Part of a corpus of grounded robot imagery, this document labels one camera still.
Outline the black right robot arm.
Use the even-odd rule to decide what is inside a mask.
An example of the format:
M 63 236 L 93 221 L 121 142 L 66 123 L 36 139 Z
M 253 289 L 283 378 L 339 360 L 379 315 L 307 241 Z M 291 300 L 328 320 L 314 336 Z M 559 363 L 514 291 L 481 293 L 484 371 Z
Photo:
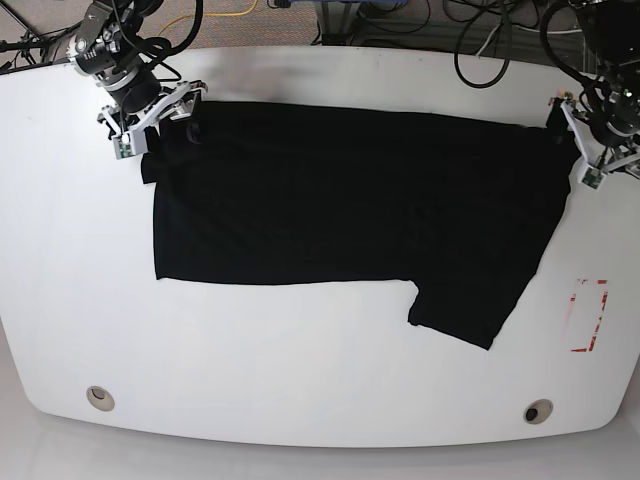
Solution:
M 175 74 L 171 80 L 175 85 L 169 87 L 154 74 L 158 66 L 176 73 L 166 60 L 195 40 L 204 3 L 195 3 L 191 29 L 176 46 L 164 37 L 138 35 L 144 19 L 161 5 L 160 1 L 94 1 L 69 40 L 67 58 L 114 101 L 101 109 L 97 121 L 108 126 L 108 138 L 119 159 L 147 153 L 159 139 L 160 122 L 191 117 L 207 91 L 200 80 L 185 81 Z

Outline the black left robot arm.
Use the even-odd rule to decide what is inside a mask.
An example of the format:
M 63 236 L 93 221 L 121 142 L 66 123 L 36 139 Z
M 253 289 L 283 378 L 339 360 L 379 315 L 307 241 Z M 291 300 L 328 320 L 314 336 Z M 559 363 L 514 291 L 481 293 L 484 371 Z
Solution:
M 588 77 L 565 64 L 549 42 L 549 24 L 569 9 L 587 50 L 596 60 Z M 639 177 L 639 3 L 637 1 L 554 1 L 540 19 L 539 38 L 548 59 L 578 82 L 577 97 L 551 100 L 553 122 L 560 115 L 575 135 L 584 160 L 580 181 L 594 189 L 610 174 Z

